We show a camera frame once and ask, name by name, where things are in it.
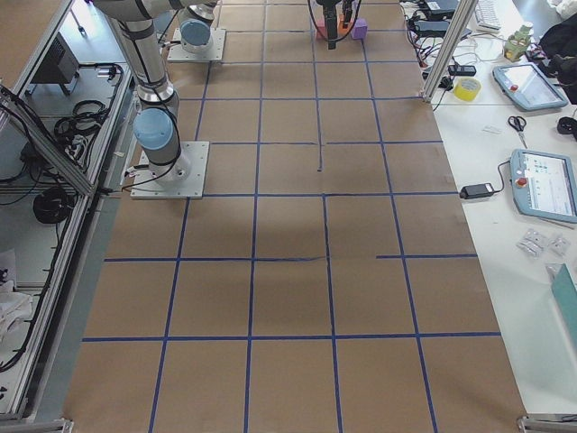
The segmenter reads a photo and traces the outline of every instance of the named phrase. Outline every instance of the black-handled scissors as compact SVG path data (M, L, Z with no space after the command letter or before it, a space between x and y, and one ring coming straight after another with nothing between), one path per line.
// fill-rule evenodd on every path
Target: black-handled scissors
M508 125L517 131L523 146L527 149L527 143L525 143L525 133L523 132L525 131L525 126L527 126L527 120L525 120L525 117L520 115L512 115L508 119Z

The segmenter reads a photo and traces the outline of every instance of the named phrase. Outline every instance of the brown tiled surface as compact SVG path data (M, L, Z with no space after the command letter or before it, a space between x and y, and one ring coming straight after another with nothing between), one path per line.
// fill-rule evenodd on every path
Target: brown tiled surface
M366 40L334 51L303 0L221 8L223 63L169 65L181 137L212 143L207 196L121 199L64 410L75 431L517 431L398 5L364 5ZM109 336L130 338L94 340Z

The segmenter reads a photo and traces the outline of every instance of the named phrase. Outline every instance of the keyboard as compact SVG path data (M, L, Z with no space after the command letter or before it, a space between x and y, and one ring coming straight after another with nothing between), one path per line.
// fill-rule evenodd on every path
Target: keyboard
M498 32L501 30L501 23L495 14L493 0L479 0L475 6L473 16L479 30L485 32Z

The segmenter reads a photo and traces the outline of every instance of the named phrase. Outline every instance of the purple cube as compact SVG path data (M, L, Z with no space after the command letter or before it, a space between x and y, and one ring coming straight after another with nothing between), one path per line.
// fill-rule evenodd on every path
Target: purple cube
M356 24L354 25L353 31L351 32L351 36L353 39L364 39L367 35L367 22L364 18L358 18Z

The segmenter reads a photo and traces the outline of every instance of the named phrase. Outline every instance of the white mounting plate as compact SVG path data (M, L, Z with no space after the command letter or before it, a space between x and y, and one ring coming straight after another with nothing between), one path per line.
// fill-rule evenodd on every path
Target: white mounting plate
M181 142L182 152L190 161L190 174L183 180L159 183L152 179L149 170L136 172L134 183L144 182L144 185L131 190L132 198L165 199L165 198L202 198L205 188L206 164L208 163L208 142ZM146 154L142 152L140 164L148 164Z
M170 47L168 60L174 63L194 63L196 61L215 61L222 60L224 53L225 29L214 29L211 27L213 44L206 51L188 52L182 45L173 45ZM173 41L180 41L180 29L174 31Z

